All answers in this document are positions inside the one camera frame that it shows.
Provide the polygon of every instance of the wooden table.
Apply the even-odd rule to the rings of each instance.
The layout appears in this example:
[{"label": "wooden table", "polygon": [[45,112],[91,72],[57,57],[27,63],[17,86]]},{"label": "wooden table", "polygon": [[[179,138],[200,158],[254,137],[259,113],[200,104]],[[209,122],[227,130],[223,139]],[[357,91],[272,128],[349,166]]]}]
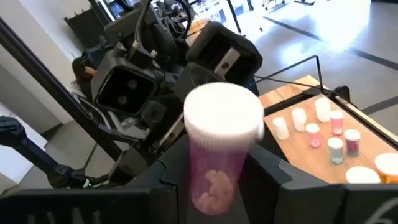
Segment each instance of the wooden table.
[{"label": "wooden table", "polygon": [[[319,85],[319,82],[311,76],[303,77],[296,80],[295,82],[313,86]],[[283,100],[298,95],[306,89],[309,89],[309,87],[288,84],[260,96],[259,99],[261,100],[263,107],[267,108]],[[315,96],[313,98],[300,102],[297,105],[293,105],[274,114],[270,114],[269,116],[264,118],[264,122],[270,128],[272,134],[274,134],[272,129],[273,118],[275,118],[276,116],[283,116],[285,118],[289,127],[290,137],[284,141],[277,140],[277,142],[287,160],[292,165],[328,183],[338,184],[346,182],[345,172],[350,167],[366,166],[376,170],[376,166],[374,165],[374,159],[377,155],[383,152],[397,152],[393,147],[377,137],[368,128],[363,126],[359,121],[357,121],[355,118],[351,117],[348,113],[344,111],[345,129],[357,129],[361,132],[362,136],[360,142],[360,155],[359,157],[348,157],[347,155],[345,155],[345,161],[343,164],[337,166],[333,165],[329,161],[329,151],[326,143],[328,138],[334,137],[331,133],[330,123],[318,122],[316,120],[315,112],[313,109],[313,103],[319,97],[321,96]],[[339,100],[349,106],[359,116],[366,118],[370,123],[379,128],[386,135],[390,136],[395,141],[398,141],[398,137],[396,135],[392,134],[386,128],[382,127],[380,124],[360,112],[360,110],[356,109],[353,105],[349,105],[342,99]],[[317,123],[320,126],[322,133],[322,146],[320,148],[312,149],[308,144],[308,136],[306,135],[306,133],[300,133],[294,130],[291,118],[291,111],[297,107],[302,107],[306,110],[309,123]],[[334,102],[331,102],[331,108],[333,110],[336,110],[339,109],[339,106],[336,105]]]}]

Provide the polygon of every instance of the gray floor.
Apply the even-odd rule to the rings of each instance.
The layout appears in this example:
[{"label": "gray floor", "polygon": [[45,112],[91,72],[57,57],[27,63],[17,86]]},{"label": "gray floor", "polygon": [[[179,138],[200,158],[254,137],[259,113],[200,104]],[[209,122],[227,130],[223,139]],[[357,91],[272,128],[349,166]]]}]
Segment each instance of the gray floor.
[{"label": "gray floor", "polygon": [[[257,75],[265,76],[313,54],[320,56],[325,85],[334,88],[348,85],[352,101],[359,107],[378,103],[398,95],[398,71],[349,53],[348,46],[398,62],[398,4],[371,4],[363,0],[317,0],[315,6],[290,3],[266,15],[277,21],[319,35],[321,42],[265,20],[264,10],[239,16],[243,33],[251,39],[264,61]],[[316,77],[315,61],[280,74],[276,78],[293,81],[306,75]],[[260,93],[282,84],[264,81],[258,84]],[[398,134],[398,105],[371,114],[370,117]],[[94,140],[75,122],[64,125],[47,145],[47,152],[61,163],[74,168],[83,166]],[[97,149],[87,174],[109,172],[113,162]],[[44,174],[36,167],[29,171],[20,189],[49,188]]]}]

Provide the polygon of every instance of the black frame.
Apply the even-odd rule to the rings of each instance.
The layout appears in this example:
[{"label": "black frame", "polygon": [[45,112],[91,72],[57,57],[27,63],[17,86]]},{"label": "black frame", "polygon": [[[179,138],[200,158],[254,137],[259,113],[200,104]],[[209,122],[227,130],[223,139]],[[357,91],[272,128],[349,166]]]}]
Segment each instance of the black frame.
[{"label": "black frame", "polygon": [[[398,150],[398,142],[396,142],[394,139],[392,139],[388,134],[384,133],[381,131],[378,127],[373,125],[371,122],[369,122],[366,118],[362,117],[361,115],[357,114],[353,109],[349,107],[349,105],[352,105],[350,103],[346,104],[342,102],[340,99],[338,99],[338,95],[336,92],[338,92],[339,89],[342,89],[342,87],[338,87],[336,90],[333,91],[325,91],[323,82],[322,82],[322,75],[321,75],[321,68],[320,68],[320,62],[319,62],[319,56],[317,55],[312,55],[311,57],[308,57],[304,60],[301,60],[289,67],[283,68],[282,70],[279,70],[273,74],[270,74],[266,77],[261,77],[256,81],[256,83],[259,83],[263,80],[267,80],[270,77],[274,77],[286,70],[289,70],[291,68],[296,67],[297,65],[300,65],[304,62],[307,62],[311,59],[314,59],[317,61],[317,70],[318,70],[318,77],[319,77],[319,82],[320,85],[314,86],[313,88],[309,88],[301,94],[295,95],[289,99],[286,99],[284,101],[281,101],[279,103],[276,103],[272,106],[269,106],[267,108],[264,108],[264,117],[268,116],[270,114],[276,113],[280,110],[283,110],[285,108],[288,108],[296,103],[300,103],[301,101],[307,100],[311,97],[317,96],[317,95],[325,95],[327,98],[329,98],[332,102],[336,103],[341,109],[346,111],[349,115],[351,115],[353,118],[358,120],[361,124],[363,124],[365,127],[367,127],[369,130],[371,130],[374,134],[376,134],[379,138],[383,139],[385,142],[387,142],[390,146],[392,146],[395,150]],[[346,92],[345,95],[347,95],[346,99],[349,100],[349,92]],[[270,150],[272,153],[275,155],[279,156],[283,160],[287,161],[286,156],[282,152],[282,149],[280,148],[278,142],[275,140],[273,137],[269,127],[267,124],[265,124],[265,132],[264,132],[264,139],[259,143],[260,146]]]},{"label": "black frame", "polygon": [[98,129],[95,122],[59,82],[52,72],[37,58],[28,46],[0,17],[0,44],[32,75],[33,78],[59,103],[62,108],[97,142],[105,152],[117,160],[120,148],[110,138],[109,133]]}]

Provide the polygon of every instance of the white bottle cap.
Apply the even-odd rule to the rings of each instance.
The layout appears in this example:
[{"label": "white bottle cap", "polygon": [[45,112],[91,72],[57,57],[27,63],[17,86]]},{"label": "white bottle cap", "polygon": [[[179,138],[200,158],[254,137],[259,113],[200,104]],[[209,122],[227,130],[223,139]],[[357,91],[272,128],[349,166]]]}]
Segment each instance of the white bottle cap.
[{"label": "white bottle cap", "polygon": [[341,149],[343,147],[343,141],[340,138],[330,138],[328,140],[328,146],[332,149]]},{"label": "white bottle cap", "polygon": [[294,128],[297,131],[305,131],[305,122],[307,121],[307,115],[305,114],[305,110],[303,108],[296,108],[292,111],[292,118]]},{"label": "white bottle cap", "polygon": [[361,133],[355,129],[349,129],[344,132],[344,137],[349,141],[357,141],[361,139]]},{"label": "white bottle cap", "polygon": [[330,119],[343,119],[343,112],[340,110],[334,110],[330,112]]},{"label": "white bottle cap", "polygon": [[350,184],[379,184],[380,177],[376,171],[363,167],[351,167],[346,172],[346,179]]},{"label": "white bottle cap", "polygon": [[398,153],[382,153],[376,157],[374,163],[379,171],[398,177]]},{"label": "white bottle cap", "polygon": [[274,125],[274,130],[279,140],[286,140],[289,138],[289,130],[287,129],[287,124],[283,117],[274,118],[272,124]]},{"label": "white bottle cap", "polygon": [[320,129],[319,129],[319,126],[317,124],[307,124],[306,127],[305,127],[305,130],[308,133],[315,134],[315,133],[319,132]]},{"label": "white bottle cap", "polygon": [[208,149],[247,148],[264,132],[264,108],[248,89],[209,83],[192,90],[184,102],[190,139]]},{"label": "white bottle cap", "polygon": [[315,112],[317,114],[317,119],[326,123],[330,121],[330,101],[326,97],[321,97],[315,100]]}]

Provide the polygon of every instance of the floor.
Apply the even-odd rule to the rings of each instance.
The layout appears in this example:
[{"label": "floor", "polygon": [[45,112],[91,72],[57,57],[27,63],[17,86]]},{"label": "floor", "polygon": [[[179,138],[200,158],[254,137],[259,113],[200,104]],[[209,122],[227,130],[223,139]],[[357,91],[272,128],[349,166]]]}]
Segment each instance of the floor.
[{"label": "floor", "polygon": [[[316,54],[320,57],[325,85],[330,88],[349,86],[352,102],[360,109],[398,96],[398,68],[387,67],[353,53],[357,50],[398,63],[398,27],[395,26],[398,4],[317,0],[314,6],[304,6],[289,2],[276,11],[261,9],[245,13],[238,20],[243,34],[255,43],[263,56],[258,76],[269,75]],[[313,36],[286,27],[294,27]],[[293,81],[308,74],[317,77],[315,61],[306,62],[275,78]],[[258,83],[258,88],[262,94],[281,85],[263,81]],[[398,105],[377,111],[370,117],[398,134]],[[47,152],[59,162],[79,168],[94,144],[94,140],[72,122],[60,128],[47,145]],[[112,164],[110,157],[99,148],[86,172],[100,176],[109,172]],[[46,176],[34,167],[19,186],[9,192],[49,187]]]}]

